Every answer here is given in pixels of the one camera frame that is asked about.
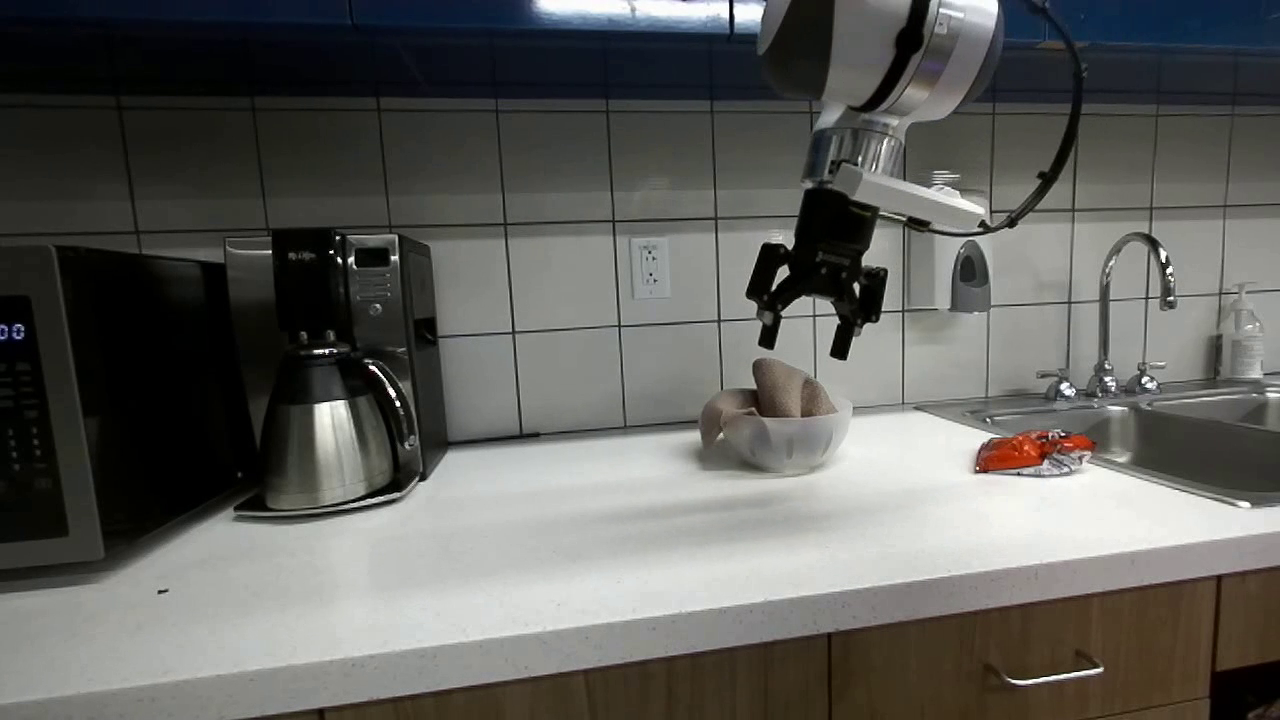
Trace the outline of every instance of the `sink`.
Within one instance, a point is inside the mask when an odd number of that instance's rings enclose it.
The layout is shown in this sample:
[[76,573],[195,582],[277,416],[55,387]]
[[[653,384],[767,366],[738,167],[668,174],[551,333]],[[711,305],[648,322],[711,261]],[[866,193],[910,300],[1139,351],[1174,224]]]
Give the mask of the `sink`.
[[1280,387],[1216,387],[1143,400],[978,404],[940,416],[988,432],[1069,426],[1097,460],[1237,507],[1280,502]]

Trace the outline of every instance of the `white countertop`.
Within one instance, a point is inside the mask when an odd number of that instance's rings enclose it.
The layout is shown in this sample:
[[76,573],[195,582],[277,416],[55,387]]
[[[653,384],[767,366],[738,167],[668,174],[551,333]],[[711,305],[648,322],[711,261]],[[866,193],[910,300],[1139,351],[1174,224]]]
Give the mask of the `white countertop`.
[[1280,511],[1107,466],[970,475],[982,432],[857,416],[834,465],[694,432],[450,448],[402,502],[209,515],[0,582],[0,717],[262,717],[1280,563]]

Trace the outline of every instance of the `cabinet handle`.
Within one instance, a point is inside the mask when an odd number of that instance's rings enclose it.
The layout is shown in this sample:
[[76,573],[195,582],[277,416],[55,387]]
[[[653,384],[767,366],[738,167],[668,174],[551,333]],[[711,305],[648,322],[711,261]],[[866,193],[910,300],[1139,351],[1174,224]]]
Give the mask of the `cabinet handle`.
[[988,665],[988,671],[1004,685],[1004,687],[1045,687],[1045,685],[1075,685],[1086,677],[1103,677],[1107,666],[1098,660],[1093,660],[1086,652],[1075,647],[1075,660],[1085,666],[1069,666],[1069,671],[1049,671],[1049,677],[1006,677],[994,665]]

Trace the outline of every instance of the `coffee maker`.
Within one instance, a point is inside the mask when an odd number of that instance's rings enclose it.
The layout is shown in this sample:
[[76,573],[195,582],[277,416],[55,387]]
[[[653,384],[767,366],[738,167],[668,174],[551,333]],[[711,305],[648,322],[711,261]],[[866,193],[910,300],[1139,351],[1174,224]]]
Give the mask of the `coffee maker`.
[[226,246],[258,432],[239,515],[329,515],[408,494],[444,456],[432,251],[391,232],[283,229]]

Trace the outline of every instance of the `wall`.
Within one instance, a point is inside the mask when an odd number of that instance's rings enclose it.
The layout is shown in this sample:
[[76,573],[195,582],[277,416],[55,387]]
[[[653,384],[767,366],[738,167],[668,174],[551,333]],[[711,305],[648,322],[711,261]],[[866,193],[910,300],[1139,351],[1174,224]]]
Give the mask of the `wall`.
[[[958,167],[1010,209],[1059,116],[978,102],[910,130],[910,173]],[[779,357],[857,408],[1045,387],[1086,374],[1097,270],[1119,232],[1156,232],[1180,309],[1156,312],[1143,254],[1114,280],[1119,374],[1213,374],[1220,291],[1252,280],[1280,349],[1280,116],[1273,106],[1093,106],[1049,209],[993,238],[994,309],[904,309],[904,235],[887,317],[846,362],[832,312],[795,305]],[[221,254],[283,224],[401,229],[441,251],[441,333],[457,438],[691,418],[749,384],[754,320],[742,274],[786,238],[806,138],[804,102],[736,99],[179,99],[0,95],[0,238]],[[668,235],[670,300],[636,300],[627,238]]]

